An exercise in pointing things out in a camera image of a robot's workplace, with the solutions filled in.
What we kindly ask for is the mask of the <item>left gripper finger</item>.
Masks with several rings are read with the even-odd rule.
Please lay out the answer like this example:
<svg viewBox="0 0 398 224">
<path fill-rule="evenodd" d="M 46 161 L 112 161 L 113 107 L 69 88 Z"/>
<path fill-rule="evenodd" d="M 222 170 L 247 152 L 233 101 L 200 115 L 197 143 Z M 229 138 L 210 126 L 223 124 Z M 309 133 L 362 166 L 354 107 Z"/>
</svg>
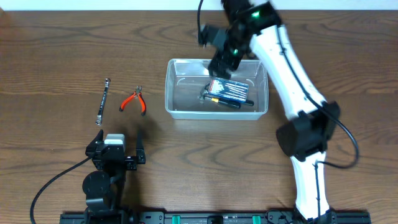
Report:
<svg viewBox="0 0 398 224">
<path fill-rule="evenodd" d="M 136 156 L 144 156 L 144 145 L 142 140 L 141 131 L 137 131 L 137 138 L 136 138 Z"/>
<path fill-rule="evenodd" d="M 103 141 L 103 133 L 104 131 L 100 129 L 94 140 L 92 140 L 91 144 L 95 146 L 97 142 Z"/>
</svg>

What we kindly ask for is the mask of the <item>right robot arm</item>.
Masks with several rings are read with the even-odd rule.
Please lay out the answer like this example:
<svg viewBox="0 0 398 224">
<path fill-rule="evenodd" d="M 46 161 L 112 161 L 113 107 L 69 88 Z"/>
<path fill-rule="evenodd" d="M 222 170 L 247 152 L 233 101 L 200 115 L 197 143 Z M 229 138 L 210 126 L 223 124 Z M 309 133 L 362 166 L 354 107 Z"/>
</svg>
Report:
<svg viewBox="0 0 398 224">
<path fill-rule="evenodd" d="M 295 208 L 305 221 L 320 220 L 330 206 L 325 195 L 327 142 L 339 117 L 337 103 L 328 103 L 314 87 L 293 50 L 287 29 L 266 1 L 222 1 L 227 29 L 198 29 L 202 45 L 216 47 L 208 67 L 212 77 L 229 79 L 244 55 L 254 54 L 265 66 L 288 122 L 276 131 L 277 141 L 292 161 L 297 198 Z"/>
</svg>

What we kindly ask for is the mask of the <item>precision screwdriver set case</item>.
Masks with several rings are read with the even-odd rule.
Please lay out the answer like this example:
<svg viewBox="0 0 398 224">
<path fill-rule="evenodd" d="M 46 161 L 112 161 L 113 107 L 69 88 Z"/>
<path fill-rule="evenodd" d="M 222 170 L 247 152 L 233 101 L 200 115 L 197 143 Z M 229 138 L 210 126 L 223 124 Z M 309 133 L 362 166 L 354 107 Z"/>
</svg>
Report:
<svg viewBox="0 0 398 224">
<path fill-rule="evenodd" d="M 213 96 L 245 102 L 248 98 L 249 85 L 222 78 L 214 78 L 208 87 L 208 93 Z"/>
</svg>

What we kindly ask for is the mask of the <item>orange handled pliers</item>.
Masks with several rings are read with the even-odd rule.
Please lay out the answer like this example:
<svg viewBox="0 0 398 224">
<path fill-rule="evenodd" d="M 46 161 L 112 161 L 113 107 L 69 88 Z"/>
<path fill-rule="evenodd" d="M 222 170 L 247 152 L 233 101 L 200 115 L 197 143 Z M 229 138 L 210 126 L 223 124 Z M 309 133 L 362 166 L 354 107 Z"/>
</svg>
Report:
<svg viewBox="0 0 398 224">
<path fill-rule="evenodd" d="M 133 94 L 129 97 L 127 97 L 120 105 L 119 111 L 123 112 L 125 107 L 127 106 L 128 103 L 130 103 L 133 99 L 137 98 L 141 104 L 141 115 L 145 116 L 147 107 L 146 103 L 142 97 L 142 86 L 136 86 L 136 89 L 134 90 Z"/>
</svg>

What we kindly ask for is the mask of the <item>silver black wrench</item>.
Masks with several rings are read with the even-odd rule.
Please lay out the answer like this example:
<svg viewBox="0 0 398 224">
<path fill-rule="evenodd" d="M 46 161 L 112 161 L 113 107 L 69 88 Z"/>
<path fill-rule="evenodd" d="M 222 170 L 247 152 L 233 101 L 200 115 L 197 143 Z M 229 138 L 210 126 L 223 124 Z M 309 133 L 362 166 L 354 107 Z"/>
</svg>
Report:
<svg viewBox="0 0 398 224">
<path fill-rule="evenodd" d="M 111 83 L 111 79 L 110 78 L 106 78 L 104 80 L 104 92 L 103 92 L 103 96 L 101 98 L 101 103 L 100 103 L 100 106 L 99 106 L 99 111 L 98 111 L 97 119 L 96 119 L 96 124 L 98 126 L 102 125 L 103 111 L 104 111 L 104 106 L 105 106 L 105 103 L 106 103 L 106 98 L 107 98 L 107 95 L 108 95 L 109 84 L 110 83 Z"/>
</svg>

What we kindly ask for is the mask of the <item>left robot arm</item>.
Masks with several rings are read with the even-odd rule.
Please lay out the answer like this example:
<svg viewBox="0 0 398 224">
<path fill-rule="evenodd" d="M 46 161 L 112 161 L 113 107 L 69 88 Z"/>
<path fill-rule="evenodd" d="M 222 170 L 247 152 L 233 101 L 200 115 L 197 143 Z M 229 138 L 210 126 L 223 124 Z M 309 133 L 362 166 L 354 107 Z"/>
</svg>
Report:
<svg viewBox="0 0 398 224">
<path fill-rule="evenodd" d="M 126 172 L 137 170 L 138 165 L 146 163 L 141 133 L 137 134 L 135 150 L 135 155 L 127 156 L 125 135 L 105 136 L 103 130 L 87 145 L 85 154 L 96 170 L 86 176 L 82 189 L 92 212 L 110 212 L 118 208 Z"/>
</svg>

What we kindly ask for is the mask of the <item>black yellow screwdriver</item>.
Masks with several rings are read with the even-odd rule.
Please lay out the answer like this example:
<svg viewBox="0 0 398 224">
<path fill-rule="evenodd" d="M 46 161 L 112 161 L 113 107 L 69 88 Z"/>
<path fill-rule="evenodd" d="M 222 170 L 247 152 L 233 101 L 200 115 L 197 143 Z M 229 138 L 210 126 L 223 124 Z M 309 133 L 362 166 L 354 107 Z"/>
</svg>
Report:
<svg viewBox="0 0 398 224">
<path fill-rule="evenodd" d="M 236 101 L 226 100 L 226 99 L 222 99 L 222 98 L 215 98 L 215 97 L 210 97 L 210 96 L 205 96 L 204 99 L 208 100 L 208 101 L 212 101 L 212 102 L 217 103 L 219 105 L 224 105 L 224 106 L 227 106 L 229 108 L 233 108 L 233 109 L 240 109 L 241 108 L 241 104 L 239 102 L 236 102 Z"/>
</svg>

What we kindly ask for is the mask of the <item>small claw hammer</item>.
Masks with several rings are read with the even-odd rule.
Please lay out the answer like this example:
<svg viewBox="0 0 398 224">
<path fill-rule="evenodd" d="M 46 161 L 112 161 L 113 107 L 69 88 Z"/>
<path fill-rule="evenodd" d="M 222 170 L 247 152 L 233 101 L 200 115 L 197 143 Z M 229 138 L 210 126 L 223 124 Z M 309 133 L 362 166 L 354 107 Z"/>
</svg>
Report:
<svg viewBox="0 0 398 224">
<path fill-rule="evenodd" d="M 200 95 L 199 95 L 199 99 L 205 100 L 205 99 L 204 99 L 205 96 L 215 97 L 215 96 L 211 96 L 211 95 L 208 93 L 208 87 L 209 87 L 209 85 L 210 85 L 210 83 L 206 84 L 206 85 L 201 89 L 201 92 L 200 92 Z M 245 102 L 239 102 L 239 103 L 240 103 L 241 105 L 244 104 L 244 105 L 248 105 L 248 106 L 254 106 L 254 102 L 251 101 L 251 100 L 246 100 Z"/>
</svg>

